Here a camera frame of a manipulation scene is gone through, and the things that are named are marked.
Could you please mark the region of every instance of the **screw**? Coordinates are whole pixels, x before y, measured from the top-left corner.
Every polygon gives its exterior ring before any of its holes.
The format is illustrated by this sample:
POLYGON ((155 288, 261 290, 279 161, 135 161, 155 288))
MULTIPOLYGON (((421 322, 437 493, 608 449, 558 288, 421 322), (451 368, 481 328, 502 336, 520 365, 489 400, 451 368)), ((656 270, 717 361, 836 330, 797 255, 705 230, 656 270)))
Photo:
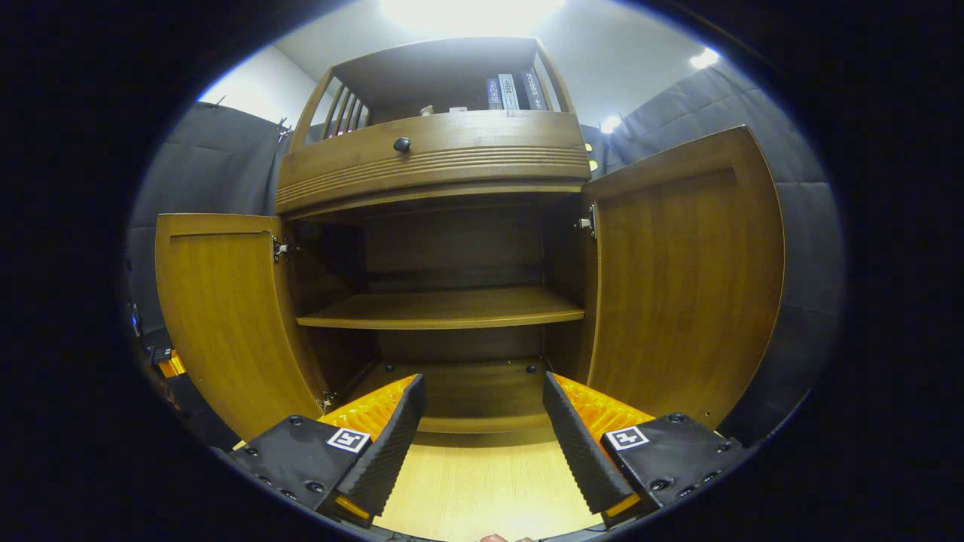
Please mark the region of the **screw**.
POLYGON ((669 487, 672 483, 673 482, 663 478, 653 480, 653 483, 650 484, 650 491, 662 491, 669 487))

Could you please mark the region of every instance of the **cabinet door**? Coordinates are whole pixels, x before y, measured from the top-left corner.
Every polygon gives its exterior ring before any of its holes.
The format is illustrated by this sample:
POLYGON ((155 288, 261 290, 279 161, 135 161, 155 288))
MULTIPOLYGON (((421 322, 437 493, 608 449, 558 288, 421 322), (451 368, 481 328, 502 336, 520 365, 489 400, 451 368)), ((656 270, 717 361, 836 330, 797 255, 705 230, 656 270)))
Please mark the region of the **cabinet door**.
POLYGON ((161 310, 191 380, 243 440, 284 417, 322 416, 325 383, 295 322, 281 219, 163 214, 155 261, 161 310))
POLYGON ((715 428, 760 364, 783 289, 783 222, 756 140, 719 132, 583 193, 598 253, 589 386, 715 428))

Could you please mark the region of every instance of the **book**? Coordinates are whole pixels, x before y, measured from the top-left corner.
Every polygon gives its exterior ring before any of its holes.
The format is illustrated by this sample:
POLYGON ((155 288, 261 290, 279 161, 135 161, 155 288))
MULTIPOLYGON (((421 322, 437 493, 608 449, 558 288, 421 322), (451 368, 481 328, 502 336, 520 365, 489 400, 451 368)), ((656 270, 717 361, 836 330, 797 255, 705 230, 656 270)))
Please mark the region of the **book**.
POLYGON ((511 73, 498 75, 498 88, 502 91, 502 106, 505 109, 519 109, 519 95, 516 93, 516 82, 511 73))
POLYGON ((489 109, 502 109, 502 92, 498 89, 498 79, 486 79, 485 90, 489 95, 489 109))
POLYGON ((543 95, 542 86, 539 85, 539 78, 531 69, 522 71, 522 86, 525 87, 525 97, 528 98, 529 109, 548 111, 546 97, 543 95))

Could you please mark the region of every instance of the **door hinge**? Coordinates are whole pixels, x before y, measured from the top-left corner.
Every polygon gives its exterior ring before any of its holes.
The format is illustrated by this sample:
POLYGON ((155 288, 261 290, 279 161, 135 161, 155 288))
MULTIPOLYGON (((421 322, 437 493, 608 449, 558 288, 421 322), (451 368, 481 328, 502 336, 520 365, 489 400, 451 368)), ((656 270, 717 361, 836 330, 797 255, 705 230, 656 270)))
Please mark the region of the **door hinge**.
POLYGON ((579 229, 584 228, 589 230, 589 234, 596 238, 596 205, 589 205, 589 210, 586 212, 586 216, 576 220, 573 224, 573 228, 579 229))
POLYGON ((274 256, 275 263, 281 261, 281 255, 284 254, 284 261, 288 261, 288 255, 293 252, 298 252, 298 247, 294 244, 288 242, 288 238, 284 239, 282 244, 276 235, 271 236, 271 252, 274 256))
POLYGON ((335 404, 335 398, 338 397, 337 393, 329 392, 325 390, 322 392, 321 397, 315 397, 315 402, 321 407, 321 412, 328 414, 328 409, 332 408, 335 404))

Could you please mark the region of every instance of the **light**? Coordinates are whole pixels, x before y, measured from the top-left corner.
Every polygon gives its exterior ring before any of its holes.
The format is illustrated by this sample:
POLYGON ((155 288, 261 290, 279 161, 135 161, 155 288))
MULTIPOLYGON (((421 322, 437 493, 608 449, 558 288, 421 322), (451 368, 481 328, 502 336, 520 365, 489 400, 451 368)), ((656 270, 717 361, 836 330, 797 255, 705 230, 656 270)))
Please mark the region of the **light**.
POLYGON ((531 29, 565 0, 382 0, 396 24, 445 36, 516 36, 531 29))
POLYGON ((616 126, 623 123, 623 120, 619 117, 607 117, 605 121, 602 121, 602 126, 600 126, 600 132, 604 134, 611 134, 616 126))
POLYGON ((703 53, 700 54, 700 56, 689 59, 689 63, 697 69, 703 69, 710 64, 715 63, 719 59, 720 56, 716 54, 715 51, 712 51, 707 47, 703 49, 703 53))

